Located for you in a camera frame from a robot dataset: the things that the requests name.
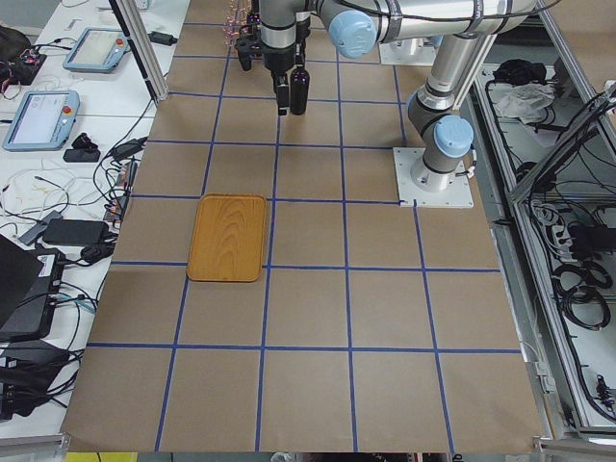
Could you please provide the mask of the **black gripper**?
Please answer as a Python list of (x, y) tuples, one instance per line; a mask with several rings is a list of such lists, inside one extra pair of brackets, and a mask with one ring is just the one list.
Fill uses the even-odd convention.
[(242, 28), (236, 39), (235, 49), (244, 71), (252, 68), (252, 61), (262, 58), (273, 75), (277, 113), (285, 116), (290, 108), (290, 85), (287, 72), (294, 66), (305, 67), (305, 40), (308, 24), (295, 23), (276, 29), (266, 24), (250, 24)]

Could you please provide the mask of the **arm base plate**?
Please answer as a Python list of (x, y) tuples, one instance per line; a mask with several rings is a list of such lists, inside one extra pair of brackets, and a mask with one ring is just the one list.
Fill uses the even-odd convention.
[(394, 147), (393, 155), (401, 207), (474, 207), (470, 180), (462, 160), (458, 161), (455, 171), (436, 173), (424, 164), (423, 148)]
[(443, 37), (411, 38), (379, 45), (381, 64), (432, 66)]

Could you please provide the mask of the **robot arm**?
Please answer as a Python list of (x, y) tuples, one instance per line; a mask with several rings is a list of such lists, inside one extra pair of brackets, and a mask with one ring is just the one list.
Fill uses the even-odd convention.
[(483, 39), (507, 32), (537, 12), (533, 1), (261, 1), (235, 41), (243, 70), (254, 58), (269, 70), (278, 113), (301, 115), (310, 76), (305, 40), (310, 16), (325, 27), (339, 54), (358, 59), (377, 44), (441, 38), (425, 83), (410, 97), (407, 113), (425, 150), (410, 169), (429, 193), (445, 190), (470, 150), (474, 131), (452, 111)]

